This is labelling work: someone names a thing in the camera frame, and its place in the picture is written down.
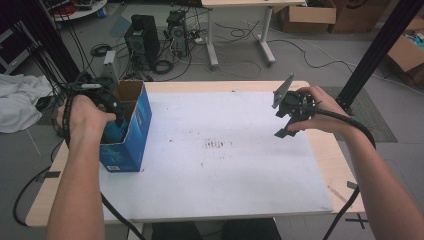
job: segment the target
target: gray floor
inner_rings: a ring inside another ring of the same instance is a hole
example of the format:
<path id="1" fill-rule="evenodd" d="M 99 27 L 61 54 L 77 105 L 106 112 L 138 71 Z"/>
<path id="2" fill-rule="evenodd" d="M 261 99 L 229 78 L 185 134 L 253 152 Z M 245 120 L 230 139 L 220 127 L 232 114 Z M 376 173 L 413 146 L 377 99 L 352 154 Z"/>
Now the gray floor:
<path id="1" fill-rule="evenodd" d="M 105 19 L 96 16 L 87 16 L 73 21 L 78 37 L 80 38 L 86 53 L 99 43 L 115 45 L 122 39 L 113 38 L 109 30 L 124 11 L 125 6 L 113 5 L 113 14 Z M 234 16 L 234 20 L 221 22 L 225 26 L 246 28 L 243 13 Z M 253 32 L 260 34 L 261 26 Z M 231 38 L 230 30 L 214 27 L 215 34 L 221 37 Z M 81 60 L 75 44 L 69 37 L 66 28 L 61 30 L 64 42 L 69 51 L 75 57 L 75 61 L 81 66 Z M 323 51 L 311 44 L 319 46 L 333 57 L 346 62 L 357 64 L 369 44 L 376 35 L 376 31 L 367 34 L 356 35 L 332 35 L 332 34 L 296 34 L 288 36 L 278 31 L 270 31 L 268 40 L 289 40 L 304 49 L 308 61 L 313 65 L 323 65 L 333 61 Z M 302 38 L 311 44 L 299 40 Z M 343 64 L 332 64 L 328 67 L 314 69 L 308 67 L 302 53 L 293 45 L 286 42 L 272 42 L 269 44 L 277 63 L 268 67 L 264 63 L 263 55 L 255 43 L 250 39 L 234 43 L 217 43 L 216 51 L 220 60 L 220 71 L 210 72 L 204 47 L 196 46 L 193 49 L 193 65 L 188 71 L 176 79 L 176 81 L 236 81 L 236 80 L 281 80 L 289 73 L 296 73 L 297 80 L 307 80 L 311 85 L 321 86 L 344 86 L 350 77 L 350 72 Z M 126 58 L 121 59 L 121 71 L 125 68 Z M 92 66 L 96 73 L 101 72 L 102 59 L 94 59 Z M 163 80 L 179 75 L 186 68 L 186 64 L 179 63 L 174 70 L 164 76 L 152 77 L 155 80 Z M 376 75 L 386 75 L 390 69 L 382 63 L 376 71 Z M 28 60 L 17 71 L 26 75 L 39 76 L 41 71 L 35 64 Z M 378 143 L 377 148 L 386 160 L 387 164 L 399 177 L 406 189 L 412 194 L 421 209 L 424 209 L 424 161 L 421 147 L 424 147 L 424 102 L 423 91 L 417 92 L 405 87 L 396 77 L 382 80 L 372 77 L 365 86 L 371 99 L 386 120 L 387 124 L 398 139 L 397 143 Z M 45 229 L 27 228 L 18 225 L 12 216 L 14 201 L 24 185 L 39 171 L 50 164 L 50 154 L 60 141 L 51 126 L 34 125 L 27 130 L 13 134 L 0 133 L 0 239 L 43 239 Z M 341 149 L 349 160 L 346 146 L 339 142 Z M 18 208 L 18 215 L 24 219 L 32 201 L 41 186 L 41 181 L 36 181 L 24 194 Z M 345 218 L 356 218 L 354 214 L 348 214 Z M 331 239 L 373 239 L 369 225 L 365 223 L 365 229 L 359 223 L 346 222 L 343 218 L 333 232 Z M 333 216 L 295 216 L 278 217 L 277 225 L 283 239 L 320 239 L 328 228 Z M 219 223 L 199 223 L 202 233 L 207 234 L 219 229 Z M 219 233 L 205 239 L 218 239 Z M 108 239 L 125 239 L 126 229 L 121 225 L 107 226 Z"/>

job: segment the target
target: cardboard box on floor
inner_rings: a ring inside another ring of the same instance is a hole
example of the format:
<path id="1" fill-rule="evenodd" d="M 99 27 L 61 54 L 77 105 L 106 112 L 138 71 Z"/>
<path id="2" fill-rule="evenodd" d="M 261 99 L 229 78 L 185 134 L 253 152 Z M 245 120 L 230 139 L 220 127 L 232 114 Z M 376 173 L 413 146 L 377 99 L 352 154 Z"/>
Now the cardboard box on floor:
<path id="1" fill-rule="evenodd" d="M 411 34 L 415 31 L 424 31 L 424 19 L 415 17 L 405 30 Z M 394 72 L 406 84 L 424 87 L 424 50 L 420 49 L 412 40 L 400 36 L 387 54 L 389 63 Z"/>
<path id="2" fill-rule="evenodd" d="M 121 101 L 128 131 L 122 143 L 101 144 L 100 162 L 109 172 L 139 172 L 152 110 L 142 81 L 120 81 L 114 95 Z"/>
<path id="3" fill-rule="evenodd" d="M 337 7 L 336 24 L 331 33 L 364 33 L 371 31 L 390 0 L 333 0 Z"/>
<path id="4" fill-rule="evenodd" d="M 283 32 L 324 33 L 336 22 L 336 6 L 324 0 L 325 7 L 288 6 L 279 12 Z"/>

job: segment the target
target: hand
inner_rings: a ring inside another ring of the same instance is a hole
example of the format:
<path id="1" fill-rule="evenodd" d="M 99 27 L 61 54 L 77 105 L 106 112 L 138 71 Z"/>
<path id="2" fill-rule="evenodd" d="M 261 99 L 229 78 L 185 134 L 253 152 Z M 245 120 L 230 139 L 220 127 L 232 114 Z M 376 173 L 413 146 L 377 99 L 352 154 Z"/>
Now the hand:
<path id="1" fill-rule="evenodd" d="M 343 111 L 343 109 L 339 106 L 339 104 L 324 90 L 322 90 L 322 88 L 318 86 L 303 87 L 299 88 L 297 91 L 311 94 L 317 108 L 349 117 L 346 112 Z M 299 131 L 312 128 L 329 133 L 343 134 L 347 129 L 350 128 L 350 125 L 332 117 L 327 117 L 321 114 L 315 114 L 309 120 L 291 124 L 288 127 L 288 130 Z"/>
<path id="2" fill-rule="evenodd" d="M 56 118 L 57 123 L 61 127 L 64 109 L 65 105 L 62 105 L 58 109 Z M 80 133 L 96 134 L 101 137 L 106 123 L 115 119 L 115 114 L 100 111 L 87 96 L 77 95 L 74 97 L 71 108 L 71 119 L 69 123 L 71 139 L 77 130 L 81 130 Z"/>

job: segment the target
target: white desk leg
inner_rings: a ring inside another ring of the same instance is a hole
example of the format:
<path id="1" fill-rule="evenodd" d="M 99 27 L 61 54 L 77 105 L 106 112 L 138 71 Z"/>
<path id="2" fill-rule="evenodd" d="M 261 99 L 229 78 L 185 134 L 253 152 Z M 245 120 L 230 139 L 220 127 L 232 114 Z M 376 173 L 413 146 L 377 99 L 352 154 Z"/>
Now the white desk leg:
<path id="1" fill-rule="evenodd" d="M 216 57 L 215 47 L 212 41 L 212 9 L 208 9 L 208 37 L 206 38 L 206 47 L 209 53 L 209 60 L 211 62 L 211 68 L 218 67 L 218 58 Z"/>
<path id="2" fill-rule="evenodd" d="M 262 30 L 262 35 L 258 35 L 259 37 L 259 45 L 261 45 L 262 50 L 265 52 L 265 55 L 268 59 L 268 65 L 271 65 L 273 63 L 276 63 L 274 55 L 271 52 L 271 49 L 269 49 L 268 43 L 266 42 L 266 37 L 268 35 L 268 28 L 269 23 L 271 21 L 271 15 L 272 15 L 272 7 L 267 7 L 265 11 L 265 20 L 264 20 L 264 28 Z"/>
<path id="3" fill-rule="evenodd" d="M 143 233 L 143 223 L 133 223 L 134 227 L 137 228 L 137 230 L 140 233 Z M 127 240 L 140 240 L 131 230 L 128 230 L 128 238 Z"/>

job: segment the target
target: table leg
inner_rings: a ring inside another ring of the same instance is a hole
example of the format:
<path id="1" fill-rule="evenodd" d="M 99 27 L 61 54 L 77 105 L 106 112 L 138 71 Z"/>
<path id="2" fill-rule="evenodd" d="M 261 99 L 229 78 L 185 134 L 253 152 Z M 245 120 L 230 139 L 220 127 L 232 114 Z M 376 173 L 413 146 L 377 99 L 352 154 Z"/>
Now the table leg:
<path id="1" fill-rule="evenodd" d="M 268 35 L 268 29 L 269 29 L 269 23 L 271 21 L 271 15 L 272 15 L 272 7 L 267 7 L 265 10 L 265 19 L 264 19 L 264 28 L 262 30 L 262 35 L 258 35 L 259 37 L 259 45 L 261 46 L 262 50 L 264 51 L 267 60 L 268 65 L 271 65 L 273 63 L 276 63 L 274 55 L 271 52 L 271 49 L 269 49 L 268 43 L 266 42 L 266 37 Z"/>
<path id="2" fill-rule="evenodd" d="M 215 47 L 212 41 L 212 9 L 208 9 L 208 37 L 206 38 L 206 47 L 209 53 L 209 60 L 211 62 L 211 68 L 218 67 L 218 58 L 216 57 Z"/>

